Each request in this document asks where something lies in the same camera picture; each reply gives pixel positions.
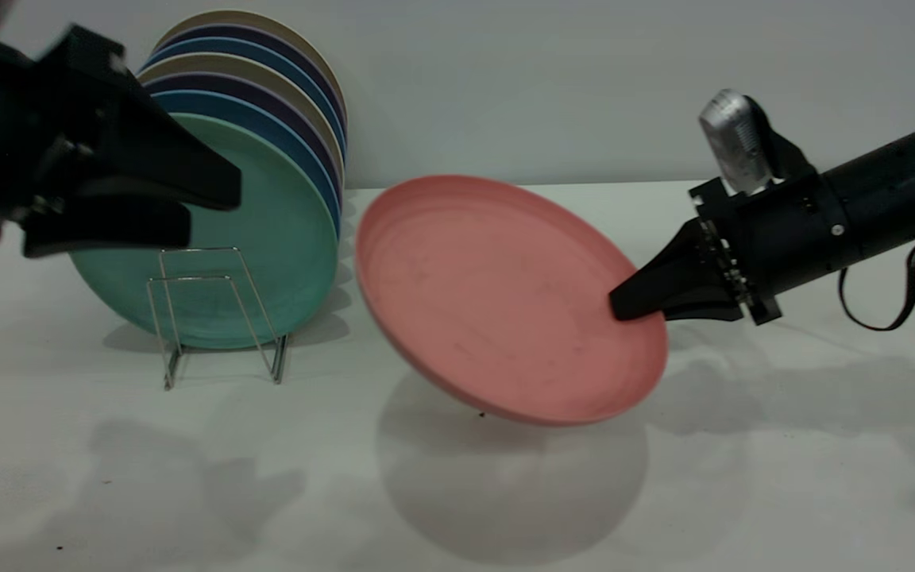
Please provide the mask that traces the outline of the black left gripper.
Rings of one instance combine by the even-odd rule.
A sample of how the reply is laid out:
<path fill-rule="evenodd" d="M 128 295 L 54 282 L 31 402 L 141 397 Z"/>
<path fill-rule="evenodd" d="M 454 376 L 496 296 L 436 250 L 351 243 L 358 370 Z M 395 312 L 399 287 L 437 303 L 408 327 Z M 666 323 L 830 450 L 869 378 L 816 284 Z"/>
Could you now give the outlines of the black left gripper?
<path fill-rule="evenodd" d="M 122 44 L 79 25 L 37 60 L 0 43 L 0 236 L 24 221 L 27 258 L 181 249 L 181 203 L 238 209 L 241 171 L 160 108 Z"/>

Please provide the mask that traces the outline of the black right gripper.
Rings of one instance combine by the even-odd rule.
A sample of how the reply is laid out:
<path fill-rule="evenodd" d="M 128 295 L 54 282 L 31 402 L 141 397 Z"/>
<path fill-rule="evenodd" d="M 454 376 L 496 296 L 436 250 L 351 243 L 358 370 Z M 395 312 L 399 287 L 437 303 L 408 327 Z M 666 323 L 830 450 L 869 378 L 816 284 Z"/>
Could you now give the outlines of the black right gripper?
<path fill-rule="evenodd" d="M 754 195 L 730 195 L 715 178 L 690 189 L 697 217 L 653 260 L 608 294 L 617 321 L 736 322 L 740 304 L 758 325 L 780 318 L 778 294 L 857 261 L 842 200 L 816 170 Z"/>

